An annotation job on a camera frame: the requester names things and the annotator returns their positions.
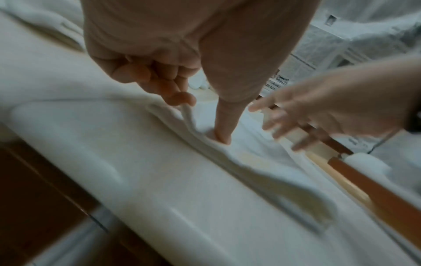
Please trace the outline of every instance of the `hand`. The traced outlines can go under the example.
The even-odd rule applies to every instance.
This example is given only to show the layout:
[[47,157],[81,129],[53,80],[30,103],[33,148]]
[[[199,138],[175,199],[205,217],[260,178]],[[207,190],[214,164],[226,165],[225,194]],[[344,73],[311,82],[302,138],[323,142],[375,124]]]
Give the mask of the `hand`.
[[319,0],[82,0],[89,55],[113,79],[170,105],[196,99],[200,67],[219,95],[215,136],[229,144],[246,106],[294,48]]
[[417,56],[345,67],[276,91],[249,110],[279,106],[263,125],[265,130],[280,126],[274,138],[314,122],[317,128],[293,150],[331,134],[380,136],[405,126],[408,114],[421,100],[420,76]]

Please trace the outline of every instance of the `white cloth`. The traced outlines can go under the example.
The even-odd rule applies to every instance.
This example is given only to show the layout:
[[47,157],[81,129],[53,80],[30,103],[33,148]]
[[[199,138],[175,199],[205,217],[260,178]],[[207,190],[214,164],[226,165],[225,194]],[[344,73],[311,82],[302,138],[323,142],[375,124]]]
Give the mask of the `white cloth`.
[[336,206],[246,112],[231,145],[208,137],[215,121],[216,101],[176,108],[153,103],[148,110],[203,155],[236,176],[272,204],[316,231],[336,216]]
[[72,47],[85,50],[79,0],[5,0],[0,8],[48,32]]

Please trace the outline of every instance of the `newspaper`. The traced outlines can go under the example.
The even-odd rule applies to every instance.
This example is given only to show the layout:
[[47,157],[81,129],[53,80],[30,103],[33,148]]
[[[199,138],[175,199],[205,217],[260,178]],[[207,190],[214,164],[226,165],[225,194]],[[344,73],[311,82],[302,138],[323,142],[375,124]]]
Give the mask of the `newspaper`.
[[[261,95],[333,68],[408,53],[421,53],[421,1],[326,1]],[[382,138],[334,139],[356,153]]]

